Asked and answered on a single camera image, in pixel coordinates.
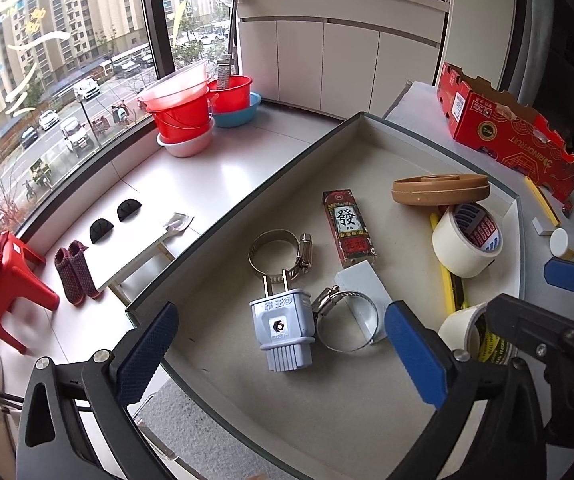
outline cabinet door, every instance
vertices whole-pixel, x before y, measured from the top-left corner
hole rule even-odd
[[[281,101],[320,110],[323,23],[278,21],[277,30]]]
[[[240,73],[253,79],[251,89],[279,100],[276,22],[239,22]]]
[[[368,111],[378,31],[325,23],[320,109],[347,118]]]
[[[381,32],[369,113],[382,117],[408,80],[433,83],[440,50]]]

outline wooden table leg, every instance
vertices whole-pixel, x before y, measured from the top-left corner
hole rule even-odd
[[[107,287],[114,293],[114,295],[119,300],[123,302],[125,306],[129,306],[131,302],[129,301],[129,298],[125,296],[125,293],[123,292],[123,289],[121,288],[119,283],[112,282],[109,285],[107,285]]]
[[[158,244],[157,248],[161,253],[163,253],[165,256],[167,256],[167,259],[169,259],[170,262],[173,262],[176,259],[174,257],[174,254],[169,252],[169,249],[167,248],[167,246],[163,242]]]

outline street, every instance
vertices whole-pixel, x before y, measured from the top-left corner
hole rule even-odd
[[[85,110],[93,121],[95,118],[104,115],[110,123],[110,129],[105,136],[99,141],[105,143],[112,137],[116,136],[122,129],[120,124],[114,124],[112,120],[111,106],[119,102],[125,102],[130,110],[130,124],[134,121],[134,110],[139,113],[141,117],[142,112],[138,109],[136,101],[136,93],[144,88],[145,83],[153,81],[155,75],[153,68],[147,68],[141,73],[128,79],[111,78],[105,83],[100,85],[100,94],[89,101],[84,102]],[[38,129],[38,117],[36,117],[39,138],[27,149],[18,146],[14,152],[0,165],[0,199],[5,194],[12,197],[14,202],[19,205],[21,202],[26,202],[27,189],[24,186],[24,181],[29,180],[32,188],[37,192],[38,198],[47,193],[48,189],[40,189],[31,180],[30,167],[39,158],[46,162],[52,170],[52,185],[55,185],[61,178],[66,176],[78,163],[79,160],[74,153],[70,152],[60,131],[60,124],[67,118],[77,118],[78,122],[85,126],[88,133],[90,133],[90,126],[85,118],[83,109],[78,102],[73,102],[66,105],[62,110],[56,110],[59,116],[59,122],[49,128],[46,132]],[[82,158],[89,155],[93,150],[86,149]]]

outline plug adapter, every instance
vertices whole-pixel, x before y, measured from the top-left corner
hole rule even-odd
[[[254,329],[260,349],[274,372],[297,370],[311,365],[310,344],[314,342],[314,315],[311,295],[301,288],[289,289],[289,277],[283,269],[285,291],[274,294],[272,284],[263,276],[265,297],[252,301]]]

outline floor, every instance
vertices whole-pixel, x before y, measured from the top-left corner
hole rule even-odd
[[[7,314],[4,327],[28,347],[26,355],[0,341],[4,370],[4,389],[24,396],[35,361],[49,356],[56,364],[87,360],[98,349],[111,349],[132,328],[125,307],[109,290],[99,300],[87,298],[74,307],[64,299],[62,285],[51,263],[56,250],[85,233],[102,211],[124,198],[136,198],[160,211],[161,219],[170,211],[194,216],[184,234],[166,242],[178,256],[202,233],[269,176],[283,167],[339,121],[278,105],[261,105],[250,124],[230,130],[218,130],[211,146],[187,159],[170,156],[159,150],[122,181],[108,190],[77,219],[61,239],[46,253],[48,264],[40,272],[42,280],[62,298],[51,313],[29,301],[16,302]],[[163,256],[154,257],[123,284],[125,294],[133,299],[169,263]],[[169,379],[159,367],[141,402]],[[128,409],[134,413],[140,404]],[[91,413],[82,413],[96,453],[104,468],[125,478],[113,459]],[[166,462],[177,478],[193,478],[173,462]]]

